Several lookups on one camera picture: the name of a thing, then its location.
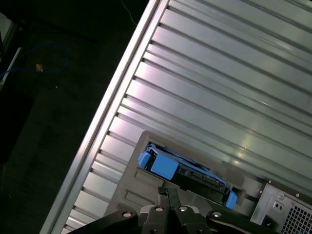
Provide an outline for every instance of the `dark floor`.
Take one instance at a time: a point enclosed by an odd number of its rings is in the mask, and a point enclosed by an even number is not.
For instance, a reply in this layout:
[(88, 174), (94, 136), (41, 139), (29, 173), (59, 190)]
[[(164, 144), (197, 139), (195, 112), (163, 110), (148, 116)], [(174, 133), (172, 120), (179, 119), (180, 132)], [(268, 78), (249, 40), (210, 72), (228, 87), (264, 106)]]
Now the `dark floor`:
[[(147, 0), (123, 2), (138, 22)], [(10, 234), (39, 233), (135, 29), (121, 0), (31, 0), (27, 9), (98, 43), (60, 33), (33, 33), (25, 48), (61, 42), (70, 56), (67, 69), (56, 75), (18, 73), (8, 78), (9, 92), (1, 102), (10, 104), (1, 115), (10, 117), (1, 122), (1, 137), (7, 136), (1, 144), (12, 143), (10, 130), (22, 128), (4, 165), (3, 193), (8, 196), (1, 201), (0, 233)], [(57, 69), (64, 62), (62, 51), (50, 47), (30, 54), (25, 66), (43, 63)], [(26, 121), (17, 124), (12, 116)]]

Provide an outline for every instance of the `blue plastic tab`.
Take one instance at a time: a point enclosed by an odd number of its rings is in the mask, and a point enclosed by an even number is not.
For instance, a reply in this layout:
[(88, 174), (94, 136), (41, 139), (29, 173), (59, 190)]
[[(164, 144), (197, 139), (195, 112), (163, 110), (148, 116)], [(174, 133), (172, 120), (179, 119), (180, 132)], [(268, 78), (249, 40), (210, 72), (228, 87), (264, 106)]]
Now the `blue plastic tab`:
[(234, 205), (236, 204), (236, 201), (237, 195), (231, 190), (225, 206), (229, 209), (233, 209)]
[(179, 163), (168, 155), (158, 154), (151, 171), (168, 180), (174, 176)]
[(151, 155), (144, 151), (143, 153), (140, 154), (140, 156), (138, 157), (138, 164), (141, 168), (145, 168), (148, 161), (150, 160)]

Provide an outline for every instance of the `blue cable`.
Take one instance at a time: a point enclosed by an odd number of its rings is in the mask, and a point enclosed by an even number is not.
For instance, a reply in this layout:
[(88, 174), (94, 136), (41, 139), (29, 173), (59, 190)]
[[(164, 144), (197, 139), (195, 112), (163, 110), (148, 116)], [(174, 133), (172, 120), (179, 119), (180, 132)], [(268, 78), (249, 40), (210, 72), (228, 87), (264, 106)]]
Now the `blue cable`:
[(53, 42), (53, 41), (51, 41), (51, 42), (46, 42), (46, 43), (39, 44), (39, 45), (35, 46), (34, 48), (30, 49), (29, 51), (25, 52), (24, 54), (22, 54), (21, 56), (19, 56), (17, 60), (19, 60), (19, 59), (25, 57), (26, 55), (28, 55), (28, 54), (30, 54), (30, 53), (32, 53), (32, 52), (34, 52), (34, 51), (36, 51), (36, 50), (38, 50), (38, 49), (40, 49), (40, 48), (42, 48), (42, 47), (49, 46), (49, 45), (57, 45), (57, 46), (59, 46), (59, 47), (62, 48), (63, 53), (64, 53), (65, 58), (66, 58), (66, 62), (65, 62), (65, 64), (63, 65), (62, 68), (60, 68), (60, 69), (58, 69), (58, 70), (54, 70), (54, 71), (43, 71), (43, 72), (38, 72), (38, 71), (36, 71), (35, 69), (17, 67), (17, 68), (13, 68), (13, 69), (10, 69), (10, 70), (8, 70), (8, 71), (5, 71), (5, 72), (1, 73), (1, 75), (0, 75), (0, 80), (3, 78), (3, 76), (4, 76), (6, 73), (17, 72), (17, 71), (20, 71), (20, 72), (37, 72), (37, 73), (42, 73), (42, 74), (57, 74), (57, 73), (63, 72), (63, 71), (65, 70), (65, 68), (67, 67), (67, 65), (68, 65), (69, 54), (68, 54), (68, 51), (67, 51), (66, 47), (65, 47), (63, 44), (58, 43), (58, 42)]

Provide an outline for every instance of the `silver side panel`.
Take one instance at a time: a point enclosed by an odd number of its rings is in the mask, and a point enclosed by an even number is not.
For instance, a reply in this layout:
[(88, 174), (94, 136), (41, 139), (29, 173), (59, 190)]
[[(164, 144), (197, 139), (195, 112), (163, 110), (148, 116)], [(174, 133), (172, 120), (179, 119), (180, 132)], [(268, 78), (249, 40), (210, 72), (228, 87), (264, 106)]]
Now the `silver side panel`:
[(103, 216), (144, 130), (312, 196), (311, 21), (302, 0), (150, 1), (41, 233)]

